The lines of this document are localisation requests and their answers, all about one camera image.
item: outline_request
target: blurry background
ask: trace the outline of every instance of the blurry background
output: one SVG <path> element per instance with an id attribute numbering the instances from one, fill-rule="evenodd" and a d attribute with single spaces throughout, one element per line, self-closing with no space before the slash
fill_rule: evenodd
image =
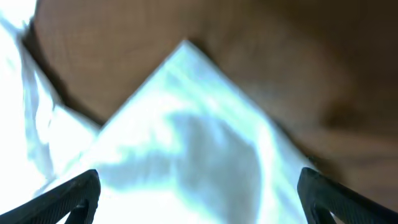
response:
<path id="1" fill-rule="evenodd" d="M 25 44 L 104 124 L 189 39 L 331 178 L 398 211 L 398 2 L 41 0 Z"/>

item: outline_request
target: white cloth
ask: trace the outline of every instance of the white cloth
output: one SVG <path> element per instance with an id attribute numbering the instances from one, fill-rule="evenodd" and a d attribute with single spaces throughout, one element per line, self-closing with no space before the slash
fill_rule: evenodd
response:
<path id="1" fill-rule="evenodd" d="M 306 223 L 296 186 L 309 161 L 191 43 L 98 134 L 61 104 L 22 47 L 15 24 L 30 17 L 5 15 L 0 213 L 94 168 L 94 223 Z"/>

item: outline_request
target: wooden surface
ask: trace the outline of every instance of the wooden surface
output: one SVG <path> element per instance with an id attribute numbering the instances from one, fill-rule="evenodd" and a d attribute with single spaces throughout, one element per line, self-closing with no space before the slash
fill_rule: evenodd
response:
<path id="1" fill-rule="evenodd" d="M 393 1 L 41 0 L 35 33 L 67 104 L 105 122 L 184 38 L 328 175 L 398 211 Z"/>

